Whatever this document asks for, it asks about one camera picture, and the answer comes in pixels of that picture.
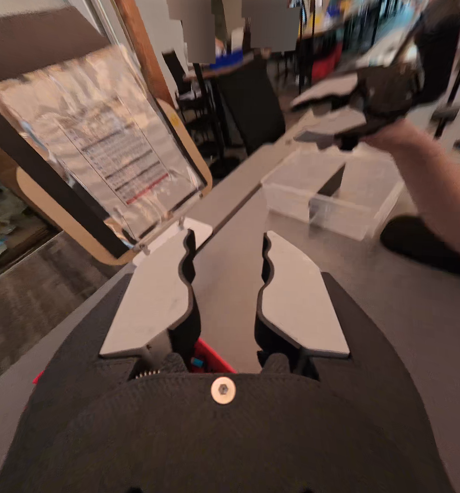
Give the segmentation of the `black rounded pad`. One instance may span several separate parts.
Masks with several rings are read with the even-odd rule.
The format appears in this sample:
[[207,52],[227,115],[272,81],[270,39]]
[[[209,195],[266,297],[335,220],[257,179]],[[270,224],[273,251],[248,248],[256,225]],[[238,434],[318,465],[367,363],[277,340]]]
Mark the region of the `black rounded pad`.
[[434,235],[417,216],[399,215],[380,234],[387,250],[437,270],[460,276],[460,254]]

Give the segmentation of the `clear acrylic organizer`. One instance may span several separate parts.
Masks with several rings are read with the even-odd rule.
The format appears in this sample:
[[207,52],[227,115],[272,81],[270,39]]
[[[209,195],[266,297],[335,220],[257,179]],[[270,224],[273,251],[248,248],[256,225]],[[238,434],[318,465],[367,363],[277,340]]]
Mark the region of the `clear acrylic organizer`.
[[[318,195],[344,163],[339,191]],[[299,148],[261,183],[270,211],[356,241],[375,236],[404,189],[392,158],[366,146],[352,152]]]

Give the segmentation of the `printed instruction sheet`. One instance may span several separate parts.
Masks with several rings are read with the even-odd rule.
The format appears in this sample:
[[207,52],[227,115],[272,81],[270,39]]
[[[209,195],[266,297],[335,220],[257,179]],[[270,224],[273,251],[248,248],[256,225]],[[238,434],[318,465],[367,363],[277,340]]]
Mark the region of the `printed instruction sheet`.
[[208,180],[126,49],[0,81],[0,115],[120,242],[120,257],[202,198]]

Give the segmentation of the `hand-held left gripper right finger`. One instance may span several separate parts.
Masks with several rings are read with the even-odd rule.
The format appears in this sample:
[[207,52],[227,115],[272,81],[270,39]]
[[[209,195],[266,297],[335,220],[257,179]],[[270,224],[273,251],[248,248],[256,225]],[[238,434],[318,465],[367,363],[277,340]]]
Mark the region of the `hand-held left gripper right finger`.
[[350,348],[320,268],[271,230],[263,236],[262,259],[255,321],[261,366],[284,354],[292,373],[318,376],[314,357],[347,359]]

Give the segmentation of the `black organizer divider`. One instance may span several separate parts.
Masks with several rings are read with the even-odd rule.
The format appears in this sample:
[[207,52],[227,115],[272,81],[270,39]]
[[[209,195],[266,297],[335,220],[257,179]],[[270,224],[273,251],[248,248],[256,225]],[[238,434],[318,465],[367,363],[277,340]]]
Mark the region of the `black organizer divider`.
[[346,168],[346,163],[344,163],[336,171],[336,173],[322,186],[322,188],[319,189],[317,194],[325,197],[334,196],[341,187],[345,168]]

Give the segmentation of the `wooden stand board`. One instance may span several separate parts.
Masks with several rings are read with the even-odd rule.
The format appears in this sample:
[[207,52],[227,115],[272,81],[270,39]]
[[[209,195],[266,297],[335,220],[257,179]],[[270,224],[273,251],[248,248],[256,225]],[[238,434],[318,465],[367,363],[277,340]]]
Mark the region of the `wooden stand board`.
[[[157,99],[157,103],[159,104],[161,111],[167,117],[168,123],[172,125],[170,117],[172,114],[177,114],[176,110],[173,109],[170,104],[161,99]],[[182,146],[188,152],[189,157],[194,161],[196,169],[202,173],[202,176],[207,181],[207,185],[202,190],[203,197],[205,197],[209,194],[213,186],[213,179],[209,167],[201,156],[195,143],[192,141],[180,117],[179,120],[180,124],[178,126],[174,127],[172,125],[174,128],[174,133],[181,140]],[[56,200],[54,200],[21,167],[17,167],[16,177],[17,184],[24,196],[33,204],[37,211],[48,220],[48,222],[53,224],[57,229],[61,229],[67,233],[98,262],[105,265],[115,266],[115,260],[118,258],[112,256],[106,248],[91,235],[91,233],[80,225],[80,223],[74,219],[70,213],[68,213],[59,203],[57,203]]]

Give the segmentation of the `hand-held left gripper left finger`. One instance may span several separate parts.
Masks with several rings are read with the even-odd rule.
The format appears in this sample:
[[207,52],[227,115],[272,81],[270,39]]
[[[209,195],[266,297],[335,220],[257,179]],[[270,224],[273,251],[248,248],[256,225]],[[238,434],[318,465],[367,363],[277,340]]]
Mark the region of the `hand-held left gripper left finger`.
[[140,261],[100,348],[104,359],[137,357],[161,366],[171,353],[190,364],[201,334],[192,282],[195,233],[178,231]]

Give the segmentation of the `black column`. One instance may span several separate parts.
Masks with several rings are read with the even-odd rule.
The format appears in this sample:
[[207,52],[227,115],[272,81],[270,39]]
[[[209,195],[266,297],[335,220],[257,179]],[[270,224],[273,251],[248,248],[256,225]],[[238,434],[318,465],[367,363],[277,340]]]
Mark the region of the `black column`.
[[248,156],[273,144],[286,132],[286,123],[267,74],[267,61],[256,58],[216,83],[244,143]]

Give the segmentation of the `red plastic bin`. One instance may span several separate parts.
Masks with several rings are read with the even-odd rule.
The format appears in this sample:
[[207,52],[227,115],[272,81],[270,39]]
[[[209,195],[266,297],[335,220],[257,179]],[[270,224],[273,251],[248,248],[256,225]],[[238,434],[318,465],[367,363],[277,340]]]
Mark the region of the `red plastic bin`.
[[72,341],[65,340],[60,346],[57,352],[54,354],[52,360],[63,357],[64,355],[78,356],[80,350],[85,350],[86,355],[80,356],[80,362],[86,360],[93,360],[93,362],[106,362],[113,363],[126,362],[127,360],[134,360],[135,365],[132,368],[132,372],[129,376],[130,380],[147,379],[148,377],[154,377],[161,375],[163,377],[187,377],[189,374],[216,374],[218,376],[235,374],[236,371],[231,367],[217,352],[214,351],[208,344],[199,338],[193,348],[192,355],[190,357],[190,365],[187,373],[168,371],[163,369],[150,370],[148,364],[139,355],[127,355],[127,356],[115,356],[114,358],[102,358],[93,354],[91,348],[87,348],[86,344],[72,344]]

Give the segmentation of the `person's right forearm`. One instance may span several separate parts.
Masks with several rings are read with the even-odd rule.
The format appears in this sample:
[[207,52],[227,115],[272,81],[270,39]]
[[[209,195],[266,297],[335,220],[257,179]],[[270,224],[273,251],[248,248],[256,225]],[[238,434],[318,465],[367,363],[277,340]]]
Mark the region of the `person's right forearm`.
[[424,133],[393,159],[428,227],[460,254],[460,165]]

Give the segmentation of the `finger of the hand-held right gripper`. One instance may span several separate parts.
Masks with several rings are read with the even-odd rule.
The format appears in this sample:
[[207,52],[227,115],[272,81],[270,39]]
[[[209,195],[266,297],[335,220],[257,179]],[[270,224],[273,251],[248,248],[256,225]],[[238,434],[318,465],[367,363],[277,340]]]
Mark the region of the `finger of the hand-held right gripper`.
[[295,97],[289,104],[291,111],[330,101],[336,109],[348,107],[359,110],[360,104],[350,102],[358,86],[357,73],[339,73],[316,83]]
[[318,150],[326,150],[338,146],[339,135],[354,131],[366,122],[366,117],[361,111],[341,108],[306,122],[294,134],[293,140],[298,144],[314,145]]

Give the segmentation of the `person's right hand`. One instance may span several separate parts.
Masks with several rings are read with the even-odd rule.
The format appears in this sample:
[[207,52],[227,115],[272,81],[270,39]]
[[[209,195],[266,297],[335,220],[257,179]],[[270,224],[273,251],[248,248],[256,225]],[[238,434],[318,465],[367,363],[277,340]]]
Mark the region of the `person's right hand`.
[[405,150],[423,139],[425,133],[405,118],[396,120],[374,134],[361,138],[361,142],[381,152],[390,154]]

